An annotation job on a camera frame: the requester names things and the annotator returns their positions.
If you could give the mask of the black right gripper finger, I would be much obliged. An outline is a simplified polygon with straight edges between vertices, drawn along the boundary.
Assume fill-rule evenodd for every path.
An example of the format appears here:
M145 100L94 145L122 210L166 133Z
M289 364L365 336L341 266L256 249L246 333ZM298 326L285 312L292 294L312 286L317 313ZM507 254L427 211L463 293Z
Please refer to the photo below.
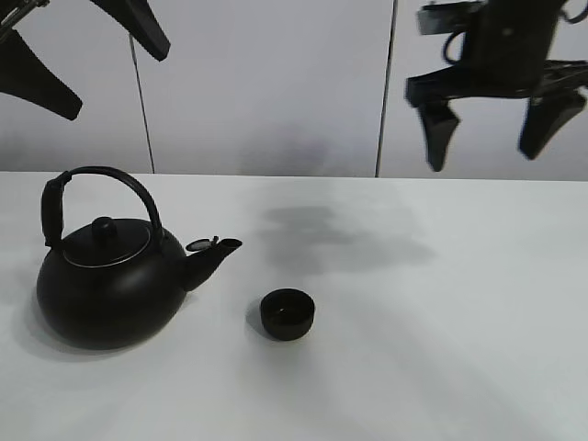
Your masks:
M15 30L1 42L1 92L68 120L75 120L83 105L79 96L43 64Z
M117 21L158 62L171 48L149 3L145 0L93 0L103 12Z

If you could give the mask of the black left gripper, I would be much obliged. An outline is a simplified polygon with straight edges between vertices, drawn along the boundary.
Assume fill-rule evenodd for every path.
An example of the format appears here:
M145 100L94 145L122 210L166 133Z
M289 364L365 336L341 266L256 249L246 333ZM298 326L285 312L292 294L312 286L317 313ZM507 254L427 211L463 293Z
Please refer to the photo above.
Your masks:
M464 38L459 58L445 59L447 68L406 81L405 98L418 109L430 168L437 173L444 169L460 122L447 101L465 97L535 96L528 102L518 149L526 159L537 159L551 138L586 106L587 99L576 89L587 85L587 63L548 56L559 21L577 24L586 17L585 12L569 17L561 1L423 6L417 13L421 34Z

